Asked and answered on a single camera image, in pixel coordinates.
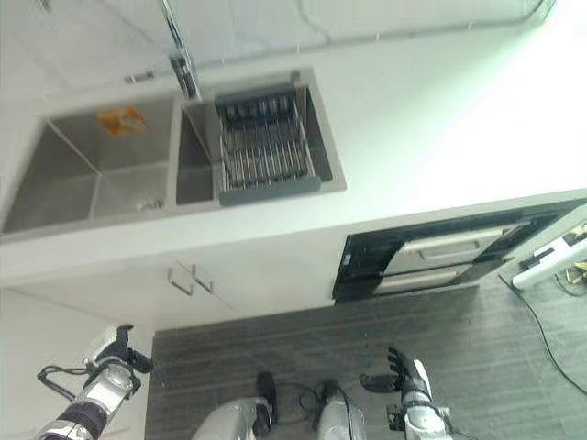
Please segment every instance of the cabinet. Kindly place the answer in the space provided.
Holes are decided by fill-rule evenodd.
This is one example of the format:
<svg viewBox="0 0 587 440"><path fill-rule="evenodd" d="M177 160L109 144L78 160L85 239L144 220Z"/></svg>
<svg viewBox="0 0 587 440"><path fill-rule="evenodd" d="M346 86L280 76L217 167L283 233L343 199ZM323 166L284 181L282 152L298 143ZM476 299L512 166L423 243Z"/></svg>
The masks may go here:
<svg viewBox="0 0 587 440"><path fill-rule="evenodd" d="M110 262L16 290L152 330L202 325L332 305L343 244L340 232L310 231ZM192 265L213 294L191 279ZM193 295L169 283L169 268Z"/></svg>
<svg viewBox="0 0 587 440"><path fill-rule="evenodd" d="M178 285L194 286L193 295L188 296L168 282L169 269ZM218 295L195 284L189 272L172 258L127 262L118 269L18 289L118 323L156 330L235 318L235 312Z"/></svg>

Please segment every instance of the double basin sink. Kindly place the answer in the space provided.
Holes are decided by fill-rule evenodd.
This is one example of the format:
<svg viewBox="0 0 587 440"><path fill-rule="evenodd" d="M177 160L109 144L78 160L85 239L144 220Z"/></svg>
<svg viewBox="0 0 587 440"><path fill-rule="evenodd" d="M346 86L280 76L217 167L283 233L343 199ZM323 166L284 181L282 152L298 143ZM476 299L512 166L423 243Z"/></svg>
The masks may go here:
<svg viewBox="0 0 587 440"><path fill-rule="evenodd" d="M311 71L47 119L13 191L14 239L346 188Z"/></svg>

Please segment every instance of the kitchen sink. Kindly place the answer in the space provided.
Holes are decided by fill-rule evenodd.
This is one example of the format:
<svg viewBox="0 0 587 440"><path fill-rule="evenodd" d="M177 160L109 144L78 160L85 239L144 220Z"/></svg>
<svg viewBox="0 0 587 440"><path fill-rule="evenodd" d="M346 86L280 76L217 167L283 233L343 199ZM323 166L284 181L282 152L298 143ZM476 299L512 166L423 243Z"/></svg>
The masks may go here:
<svg viewBox="0 0 587 440"><path fill-rule="evenodd" d="M172 105L166 96L48 120L4 232L161 209L167 202ZM124 125L108 132L108 114L116 119L116 113L127 119L127 132Z"/></svg>
<svg viewBox="0 0 587 440"><path fill-rule="evenodd" d="M346 188L310 70L48 118L5 239Z"/></svg>

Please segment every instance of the cabinet handle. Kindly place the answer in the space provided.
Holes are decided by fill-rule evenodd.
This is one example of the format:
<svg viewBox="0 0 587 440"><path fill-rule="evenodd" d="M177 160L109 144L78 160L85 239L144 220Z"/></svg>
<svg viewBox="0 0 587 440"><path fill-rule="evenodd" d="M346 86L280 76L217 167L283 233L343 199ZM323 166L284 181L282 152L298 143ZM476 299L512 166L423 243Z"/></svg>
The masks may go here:
<svg viewBox="0 0 587 440"><path fill-rule="evenodd" d="M214 293L214 282L210 281L210 284L206 284L205 282L203 282L202 280L200 280L198 278L197 275L197 268L195 266L195 264L192 265L192 278L194 279L195 282L197 282L202 289L204 289L206 292L208 293Z"/></svg>
<svg viewBox="0 0 587 440"><path fill-rule="evenodd" d="M193 284L190 284L190 289L188 290L188 289L184 288L181 284L178 284L177 282L175 282L175 280L173 279L173 269L172 268L167 269L167 282L169 282L171 286L175 287L176 289L179 289L180 291L182 291L183 293L185 293L188 296L194 295L194 285Z"/></svg>

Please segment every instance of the drawer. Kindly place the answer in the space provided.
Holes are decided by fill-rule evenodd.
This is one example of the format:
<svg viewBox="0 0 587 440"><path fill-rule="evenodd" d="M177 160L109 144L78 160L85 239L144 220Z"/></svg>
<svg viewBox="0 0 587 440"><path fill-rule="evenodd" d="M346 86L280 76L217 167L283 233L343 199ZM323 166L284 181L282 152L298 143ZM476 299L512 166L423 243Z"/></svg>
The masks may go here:
<svg viewBox="0 0 587 440"><path fill-rule="evenodd" d="M520 225L504 225L404 243L384 275L473 262L485 249Z"/></svg>
<svg viewBox="0 0 587 440"><path fill-rule="evenodd" d="M374 295L385 293L415 291L449 284L467 271L472 264L460 264L449 268L421 270L388 276L382 279L373 291Z"/></svg>

